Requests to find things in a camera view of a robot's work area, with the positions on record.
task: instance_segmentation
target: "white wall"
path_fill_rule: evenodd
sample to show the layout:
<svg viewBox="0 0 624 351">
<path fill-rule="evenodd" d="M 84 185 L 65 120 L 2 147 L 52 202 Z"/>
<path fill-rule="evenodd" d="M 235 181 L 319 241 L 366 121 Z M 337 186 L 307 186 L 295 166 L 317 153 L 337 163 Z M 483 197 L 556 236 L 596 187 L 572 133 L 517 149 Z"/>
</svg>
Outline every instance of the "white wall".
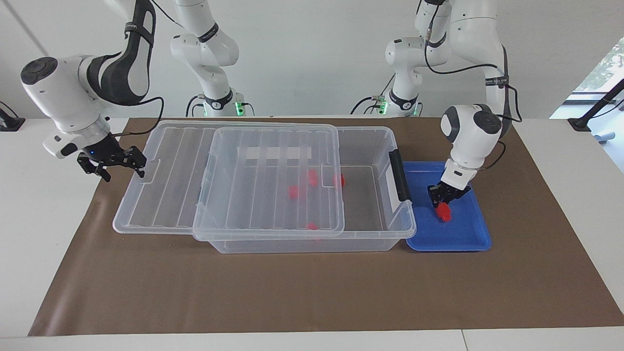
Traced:
<svg viewBox="0 0 624 351">
<path fill-rule="evenodd" d="M 0 101 L 11 106 L 20 117 L 45 117 L 28 98 L 19 78 L 30 57 L 43 54 L 26 35 L 4 0 L 0 1 Z"/>
<path fill-rule="evenodd" d="M 5 1 L 52 56 L 122 49 L 124 21 L 102 1 Z M 158 2 L 175 16 L 170 0 Z M 261 115 L 348 113 L 360 98 L 378 94 L 392 74 L 384 60 L 386 44 L 415 35 L 416 0 L 210 0 L 210 5 L 241 49 L 240 61 L 226 68 L 230 82 Z M 499 32 L 524 117 L 548 118 L 561 105 L 624 36 L 622 13 L 622 0 L 499 1 Z M 150 96 L 166 98 L 166 116 L 182 115 L 188 98 L 200 92 L 192 73 L 170 55 L 169 40 L 179 33 L 158 15 Z M 16 43 L 7 50 L 6 34 L 1 35 L 2 51 L 10 51 L 11 61 L 25 64 L 38 56 L 15 50 Z M 454 59 L 445 68 L 465 64 Z M 15 75 L 21 70 L 9 68 Z M 423 71 L 427 115 L 485 99 L 480 70 L 451 77 Z M 118 111 L 119 116 L 153 116 L 158 106 Z"/>
</svg>

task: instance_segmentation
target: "brown paper mat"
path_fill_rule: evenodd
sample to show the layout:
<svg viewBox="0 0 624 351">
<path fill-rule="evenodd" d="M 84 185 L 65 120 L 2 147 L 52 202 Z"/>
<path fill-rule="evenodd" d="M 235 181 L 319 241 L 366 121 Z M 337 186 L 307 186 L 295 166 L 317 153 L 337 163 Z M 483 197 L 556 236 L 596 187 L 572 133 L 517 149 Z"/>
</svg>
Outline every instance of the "brown paper mat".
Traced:
<svg viewBox="0 0 624 351">
<path fill-rule="evenodd" d="M 405 161 L 451 148 L 439 119 L 295 121 L 388 126 Z M 120 235 L 111 223 L 132 173 L 113 167 L 29 335 L 624 325 L 517 133 L 504 140 L 505 157 L 473 181 L 494 243 L 475 254 L 417 253 L 402 240 L 382 253 L 222 255 L 190 236 Z"/>
</svg>

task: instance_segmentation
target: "black stand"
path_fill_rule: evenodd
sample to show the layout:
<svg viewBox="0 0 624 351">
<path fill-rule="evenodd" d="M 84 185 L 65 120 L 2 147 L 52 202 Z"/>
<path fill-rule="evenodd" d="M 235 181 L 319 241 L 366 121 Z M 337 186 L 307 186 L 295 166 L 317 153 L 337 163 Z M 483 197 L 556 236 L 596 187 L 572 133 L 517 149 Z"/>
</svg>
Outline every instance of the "black stand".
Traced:
<svg viewBox="0 0 624 351">
<path fill-rule="evenodd" d="M 600 101 L 596 102 L 596 104 L 589 110 L 583 117 L 581 118 L 568 118 L 568 122 L 577 132 L 591 132 L 592 130 L 587 127 L 587 123 L 590 119 L 594 118 L 594 116 L 600 112 L 611 100 L 613 100 L 619 93 L 624 90 L 624 79 L 622 79 L 610 92 L 608 92 L 605 97 L 603 97 Z"/>
<path fill-rule="evenodd" d="M 24 118 L 11 117 L 0 108 L 0 132 L 17 132 L 26 121 Z"/>
</svg>

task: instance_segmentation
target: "white table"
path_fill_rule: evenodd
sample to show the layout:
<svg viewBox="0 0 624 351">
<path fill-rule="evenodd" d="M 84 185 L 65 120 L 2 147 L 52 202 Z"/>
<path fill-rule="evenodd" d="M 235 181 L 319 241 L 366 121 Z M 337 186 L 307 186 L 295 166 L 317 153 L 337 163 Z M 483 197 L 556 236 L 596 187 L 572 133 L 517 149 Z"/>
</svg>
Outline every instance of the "white table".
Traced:
<svg viewBox="0 0 624 351">
<path fill-rule="evenodd" d="M 111 120 L 113 132 L 126 122 Z M 516 128 L 624 310 L 624 174 L 589 133 L 574 132 L 566 121 L 526 120 Z M 46 153 L 41 141 L 53 130 L 52 121 L 41 119 L 28 120 L 17 133 L 0 134 L 0 350 L 621 350 L 624 345 L 624 327 L 25 338 L 99 181 L 83 174 L 75 157 L 59 161 Z M 46 236 L 31 236 L 41 233 Z"/>
</svg>

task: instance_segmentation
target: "tree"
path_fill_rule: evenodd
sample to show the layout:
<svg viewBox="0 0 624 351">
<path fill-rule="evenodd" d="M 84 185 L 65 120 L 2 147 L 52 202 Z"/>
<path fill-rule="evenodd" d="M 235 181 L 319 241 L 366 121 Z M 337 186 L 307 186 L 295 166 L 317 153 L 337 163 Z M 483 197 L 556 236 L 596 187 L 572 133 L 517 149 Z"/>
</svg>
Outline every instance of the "tree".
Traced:
<svg viewBox="0 0 624 351">
<path fill-rule="evenodd" d="M 607 56 L 600 61 L 598 66 L 576 88 L 576 91 L 596 91 L 622 67 L 624 67 L 624 38 L 615 44 Z"/>
</svg>

